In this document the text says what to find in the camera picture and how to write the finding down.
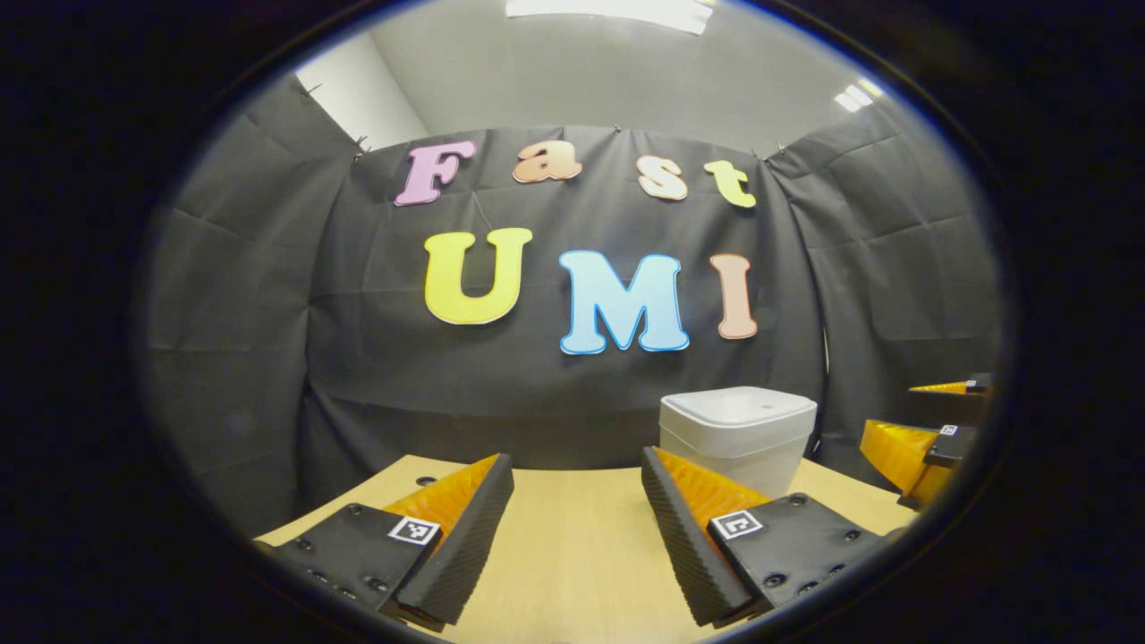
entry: white plastic container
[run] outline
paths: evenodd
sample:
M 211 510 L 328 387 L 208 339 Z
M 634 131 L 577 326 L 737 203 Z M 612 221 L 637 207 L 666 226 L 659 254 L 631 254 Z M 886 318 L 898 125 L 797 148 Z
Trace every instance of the white plastic container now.
M 759 387 L 665 395 L 660 446 L 779 498 L 795 478 L 816 409 L 802 395 Z

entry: black fabric backdrop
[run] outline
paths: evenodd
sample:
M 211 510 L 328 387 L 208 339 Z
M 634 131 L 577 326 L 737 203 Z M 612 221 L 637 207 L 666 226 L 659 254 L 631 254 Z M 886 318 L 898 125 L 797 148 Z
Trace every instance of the black fabric backdrop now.
M 893 416 L 906 386 L 989 369 L 998 320 L 974 222 L 982 205 L 907 121 L 867 109 L 768 166 L 663 134 L 571 126 L 435 136 L 355 162 L 353 141 L 291 78 L 222 133 L 158 215 L 148 291 L 158 417 L 192 477 L 251 535 L 405 454 L 635 465 L 657 441 L 661 396 L 741 384 L 818 401 L 815 457 L 885 485 L 858 453 L 862 421 Z M 515 182 L 518 151 L 554 139 L 575 144 L 583 172 Z M 411 148 L 461 140 L 477 152 L 437 201 L 393 205 Z M 645 194 L 642 155 L 676 160 L 687 199 Z M 748 174 L 755 209 L 719 195 L 703 171 L 718 159 Z M 495 257 L 484 236 L 505 227 L 534 233 L 513 311 L 482 327 L 434 317 L 425 239 L 476 236 L 463 284 L 480 296 Z M 619 351 L 608 338 L 598 355 L 562 353 L 570 293 L 556 260 L 569 250 L 600 251 L 625 283 L 647 254 L 680 260 L 690 345 Z M 747 340 L 717 333 L 708 258 L 721 252 L 752 264 L 759 332 Z

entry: white ceiling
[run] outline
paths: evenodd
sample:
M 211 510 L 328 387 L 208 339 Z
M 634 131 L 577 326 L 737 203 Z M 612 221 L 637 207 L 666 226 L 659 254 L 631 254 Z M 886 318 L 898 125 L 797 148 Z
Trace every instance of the white ceiling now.
M 599 16 L 511 19 L 505 0 L 434 0 L 370 37 L 428 134 L 618 125 L 768 156 L 846 115 L 834 99 L 863 76 L 808 34 L 727 1 L 701 36 Z

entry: container lid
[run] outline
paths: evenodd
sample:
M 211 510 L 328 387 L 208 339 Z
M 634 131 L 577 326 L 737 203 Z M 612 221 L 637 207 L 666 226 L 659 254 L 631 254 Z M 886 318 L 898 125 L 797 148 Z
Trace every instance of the container lid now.
M 734 458 L 810 435 L 818 406 L 802 395 L 744 386 L 665 395 L 661 407 L 665 431 L 701 454 Z M 664 409 L 690 422 L 665 426 Z M 800 415 L 806 419 L 792 418 Z

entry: letter cutout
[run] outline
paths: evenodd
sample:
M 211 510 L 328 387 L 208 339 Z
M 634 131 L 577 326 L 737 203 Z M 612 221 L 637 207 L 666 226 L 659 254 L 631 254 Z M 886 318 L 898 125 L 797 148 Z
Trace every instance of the letter cutout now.
M 477 146 L 473 141 L 413 148 L 410 150 L 413 164 L 405 175 L 405 188 L 394 198 L 394 205 L 408 206 L 435 201 L 441 196 L 441 190 L 434 187 L 434 178 L 441 179 L 442 186 L 449 183 L 457 176 L 457 168 L 461 163 L 457 157 L 469 158 L 476 152 Z
M 526 146 L 516 156 L 522 160 L 513 168 L 513 179 L 521 183 L 572 179 L 584 170 L 576 163 L 576 148 L 568 141 L 542 141 Z
M 716 254 L 709 261 L 719 272 L 720 290 L 724 292 L 720 337 L 742 340 L 755 336 L 758 327 L 751 319 L 751 305 L 748 303 L 748 269 L 751 268 L 751 262 L 737 254 Z
M 719 188 L 719 194 L 724 195 L 728 203 L 740 207 L 756 205 L 756 197 L 740 188 L 740 183 L 748 182 L 748 175 L 736 170 L 732 162 L 711 162 L 704 165 L 704 170 L 716 175 L 716 187 Z
M 599 252 L 568 251 L 558 261 L 569 272 L 572 282 L 572 328 L 561 338 L 564 353 L 579 355 L 605 351 L 608 343 L 597 331 L 598 311 L 622 351 L 632 344 L 641 315 L 645 331 L 640 333 L 640 346 L 645 351 L 680 351 L 688 346 L 690 339 L 680 327 L 676 299 L 676 274 L 680 272 L 676 258 L 645 257 L 627 289 Z
M 450 324 L 487 324 L 516 306 L 521 293 L 521 256 L 532 239 L 528 228 L 498 228 L 489 233 L 497 248 L 493 286 L 479 298 L 461 291 L 465 250 L 476 239 L 468 233 L 442 233 L 426 239 L 429 265 L 426 268 L 426 306 L 439 320 Z
M 637 159 L 640 175 L 637 183 L 653 197 L 679 202 L 688 196 L 688 186 L 680 179 L 682 171 L 672 159 L 646 156 Z

